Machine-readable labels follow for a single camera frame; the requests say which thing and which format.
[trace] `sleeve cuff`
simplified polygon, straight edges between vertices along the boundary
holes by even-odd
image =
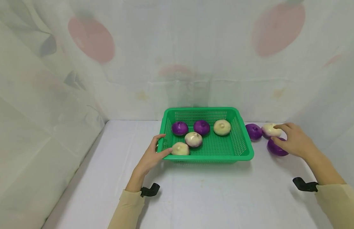
[[[141,191],[129,192],[122,190],[120,196],[120,203],[127,203],[129,205],[143,205],[145,201],[144,197],[141,197]]]
[[[354,189],[348,184],[317,185],[315,195],[322,200],[354,199]]]

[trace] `black wrist strap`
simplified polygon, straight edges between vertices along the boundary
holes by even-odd
[[[305,181],[301,177],[296,177],[293,179],[293,183],[300,191],[318,191],[317,182],[305,183]]]
[[[141,191],[141,197],[144,197],[144,196],[155,196],[158,193],[159,188],[160,188],[160,186],[158,184],[156,184],[156,183],[153,183],[151,188],[143,187],[140,190]]]

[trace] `basket rim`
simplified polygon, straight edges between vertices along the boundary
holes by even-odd
[[[238,118],[238,122],[240,124],[240,126],[244,127],[244,121],[239,113],[239,111],[236,108],[233,107],[202,107],[202,108],[168,108],[164,111],[163,114],[163,119],[162,119],[162,123],[160,125],[160,134],[165,134],[165,122],[167,121],[167,113],[169,111],[181,111],[181,110],[206,110],[206,109],[220,109],[220,110],[233,110],[236,114],[237,114],[237,118]],[[199,161],[249,161],[252,160],[252,158],[254,157],[254,150],[251,144],[251,140],[249,138],[248,132],[245,131],[245,129],[242,130],[243,131],[243,135],[244,135],[244,141],[247,145],[249,154],[245,155],[245,156],[207,156],[207,155],[168,155],[165,158],[163,158],[163,160],[169,160],[169,161],[195,161],[195,160],[199,160]],[[163,142],[164,142],[164,138],[160,138],[158,140],[158,148],[157,148],[157,153],[162,151],[162,147],[163,147]]]

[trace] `person's right hand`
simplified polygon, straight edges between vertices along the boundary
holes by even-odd
[[[307,159],[307,157],[320,153],[319,149],[315,146],[312,139],[308,137],[300,126],[294,123],[284,123],[281,125],[274,126],[275,129],[283,130],[288,139],[286,141],[281,141],[277,137],[271,137],[276,145],[281,149],[285,150],[289,154],[301,157],[302,159]]]

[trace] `purple onion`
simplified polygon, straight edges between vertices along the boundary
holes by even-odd
[[[281,141],[286,141],[282,137],[279,137],[279,139]],[[272,154],[275,154],[276,156],[283,157],[283,156],[288,155],[288,152],[286,152],[285,150],[278,147],[278,145],[276,145],[271,138],[269,139],[269,142],[268,142],[268,150],[269,150],[269,152],[271,152]]]
[[[194,131],[204,136],[210,132],[210,125],[205,120],[196,121],[194,124]]]
[[[247,124],[246,129],[247,129],[249,138],[252,141],[257,141],[262,137],[262,129],[259,126],[257,126],[256,124],[254,124],[254,123]]]
[[[178,136],[185,135],[186,133],[188,133],[187,124],[184,123],[183,121],[177,121],[177,122],[173,123],[172,133],[174,133],[175,135],[178,135]]]

